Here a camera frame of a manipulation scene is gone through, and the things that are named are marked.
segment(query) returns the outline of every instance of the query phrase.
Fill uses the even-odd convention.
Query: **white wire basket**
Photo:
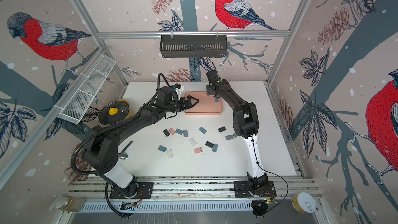
[[[84,75],[86,76],[85,81],[73,94],[58,117],[78,124],[115,64],[114,60],[103,55],[93,70],[88,75]]]

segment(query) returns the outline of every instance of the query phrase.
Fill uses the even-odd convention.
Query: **bullfinch illustration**
[[[34,52],[48,60],[63,60],[68,68],[68,59],[77,50],[79,43],[90,34],[71,30],[60,24],[49,24],[32,18],[30,15],[17,12],[8,18],[7,27],[13,38],[20,37]]]
[[[366,108],[366,124],[368,135],[354,132],[354,135],[370,140],[386,158],[387,168],[379,172],[370,164],[380,177],[378,184],[383,184],[383,175],[390,171],[398,170],[398,69],[389,73],[394,79],[371,98]]]
[[[218,19],[229,28],[244,29],[250,25],[264,26],[270,30],[276,30],[266,25],[251,8],[251,5],[244,0],[215,0],[216,15]]]

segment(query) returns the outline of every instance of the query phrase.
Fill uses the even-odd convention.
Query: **bird wing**
[[[398,104],[395,103],[391,107],[391,120],[394,127],[395,135],[398,136]]]
[[[243,18],[243,16],[250,12],[251,5],[244,0],[233,0],[224,4],[224,9],[234,17]]]
[[[65,28],[65,26],[60,24],[48,24],[39,20],[37,21],[43,31],[42,35],[38,38],[38,41],[42,44],[57,46],[91,36],[83,31]]]

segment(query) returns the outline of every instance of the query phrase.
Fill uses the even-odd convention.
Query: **black metal basket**
[[[162,57],[225,57],[226,35],[162,36]]]

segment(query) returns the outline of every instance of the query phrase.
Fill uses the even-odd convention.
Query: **red bird breast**
[[[224,8],[224,4],[232,2],[233,0],[215,0],[216,2],[216,16],[228,28],[244,28],[252,22],[232,16]]]
[[[391,108],[397,102],[398,89],[391,81],[373,96],[366,108],[369,137],[395,169],[398,169],[398,137],[392,123]]]
[[[30,19],[25,23],[26,38],[21,38],[34,52],[39,56],[49,60],[67,60],[76,51],[78,40],[62,45],[45,45],[40,43],[37,39],[42,35],[42,29],[36,19]]]

